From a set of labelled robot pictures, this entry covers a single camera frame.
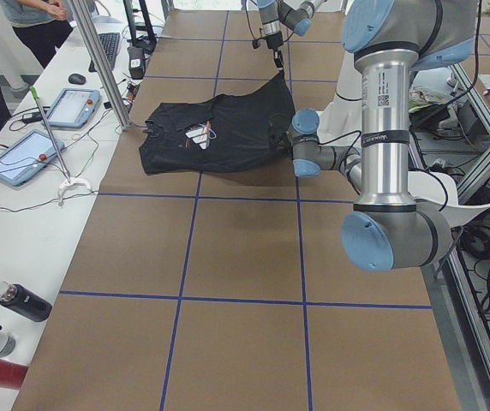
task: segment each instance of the keyboard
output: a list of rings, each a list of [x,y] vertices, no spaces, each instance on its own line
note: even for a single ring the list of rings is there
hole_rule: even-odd
[[[108,63],[113,70],[116,65],[117,52],[119,51],[119,33],[101,33],[99,34],[100,44],[102,48],[105,49],[106,57],[108,57]],[[89,64],[89,72],[92,73],[97,71],[94,67],[93,60]]]

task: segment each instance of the white table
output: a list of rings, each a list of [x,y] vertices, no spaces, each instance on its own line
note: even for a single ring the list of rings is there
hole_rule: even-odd
[[[100,24],[97,29],[99,33],[120,33],[123,25]],[[51,104],[65,87],[98,89],[103,96],[102,102],[106,101],[99,75],[87,72],[89,62],[87,49],[76,28],[35,83],[42,103]],[[122,40],[113,71],[117,83],[126,80],[124,73],[128,75],[127,67],[128,53],[126,43]],[[83,86],[70,85],[68,76],[74,72],[85,75],[87,83]],[[122,92],[126,83],[125,81],[119,86]],[[34,106],[29,93],[17,111]],[[104,112],[104,106],[100,105],[93,119],[82,130],[56,130],[55,136],[64,140],[68,146],[76,134],[84,133]],[[20,132],[11,132],[6,125],[0,132],[0,143],[10,145],[33,129],[42,129],[42,126],[34,123]],[[93,138],[99,143],[99,149],[82,176],[92,184],[93,190],[99,188],[116,149],[120,132],[116,116],[112,112],[92,131]],[[81,171],[95,146],[85,137],[63,152],[72,176]],[[55,199],[58,186],[63,180],[64,176],[60,170],[48,166],[21,188],[10,188],[0,182],[0,206],[19,209]],[[67,191],[65,196],[86,193],[86,188],[77,186],[76,189]],[[54,202],[30,211],[0,211],[0,281],[20,283],[54,303],[95,199],[96,195],[93,194],[65,200],[62,206]],[[16,338],[15,351],[5,360],[28,365],[38,346],[45,323],[34,323],[0,306],[0,324]],[[0,411],[11,409],[17,394],[16,390],[0,389]]]

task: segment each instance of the blue tablet device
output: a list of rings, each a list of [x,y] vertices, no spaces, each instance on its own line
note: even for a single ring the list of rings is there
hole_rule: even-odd
[[[58,148],[64,149],[64,143],[57,140]],[[57,151],[49,135],[33,130],[0,155],[0,180],[10,186],[24,184],[40,172]]]
[[[98,90],[65,88],[47,111],[49,125],[55,128],[82,128],[100,102]]]

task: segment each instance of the black mouse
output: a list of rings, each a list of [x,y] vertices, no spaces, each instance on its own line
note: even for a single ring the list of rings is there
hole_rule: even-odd
[[[79,74],[79,73],[72,73],[69,78],[68,78],[68,82],[70,84],[85,84],[85,82],[87,81],[87,79],[85,78],[85,75],[82,75],[82,74]]]

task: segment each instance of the black bottle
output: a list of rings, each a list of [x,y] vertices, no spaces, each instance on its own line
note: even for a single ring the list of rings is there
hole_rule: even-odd
[[[49,302],[20,284],[8,284],[4,281],[0,281],[0,306],[36,322],[45,321],[52,309]]]

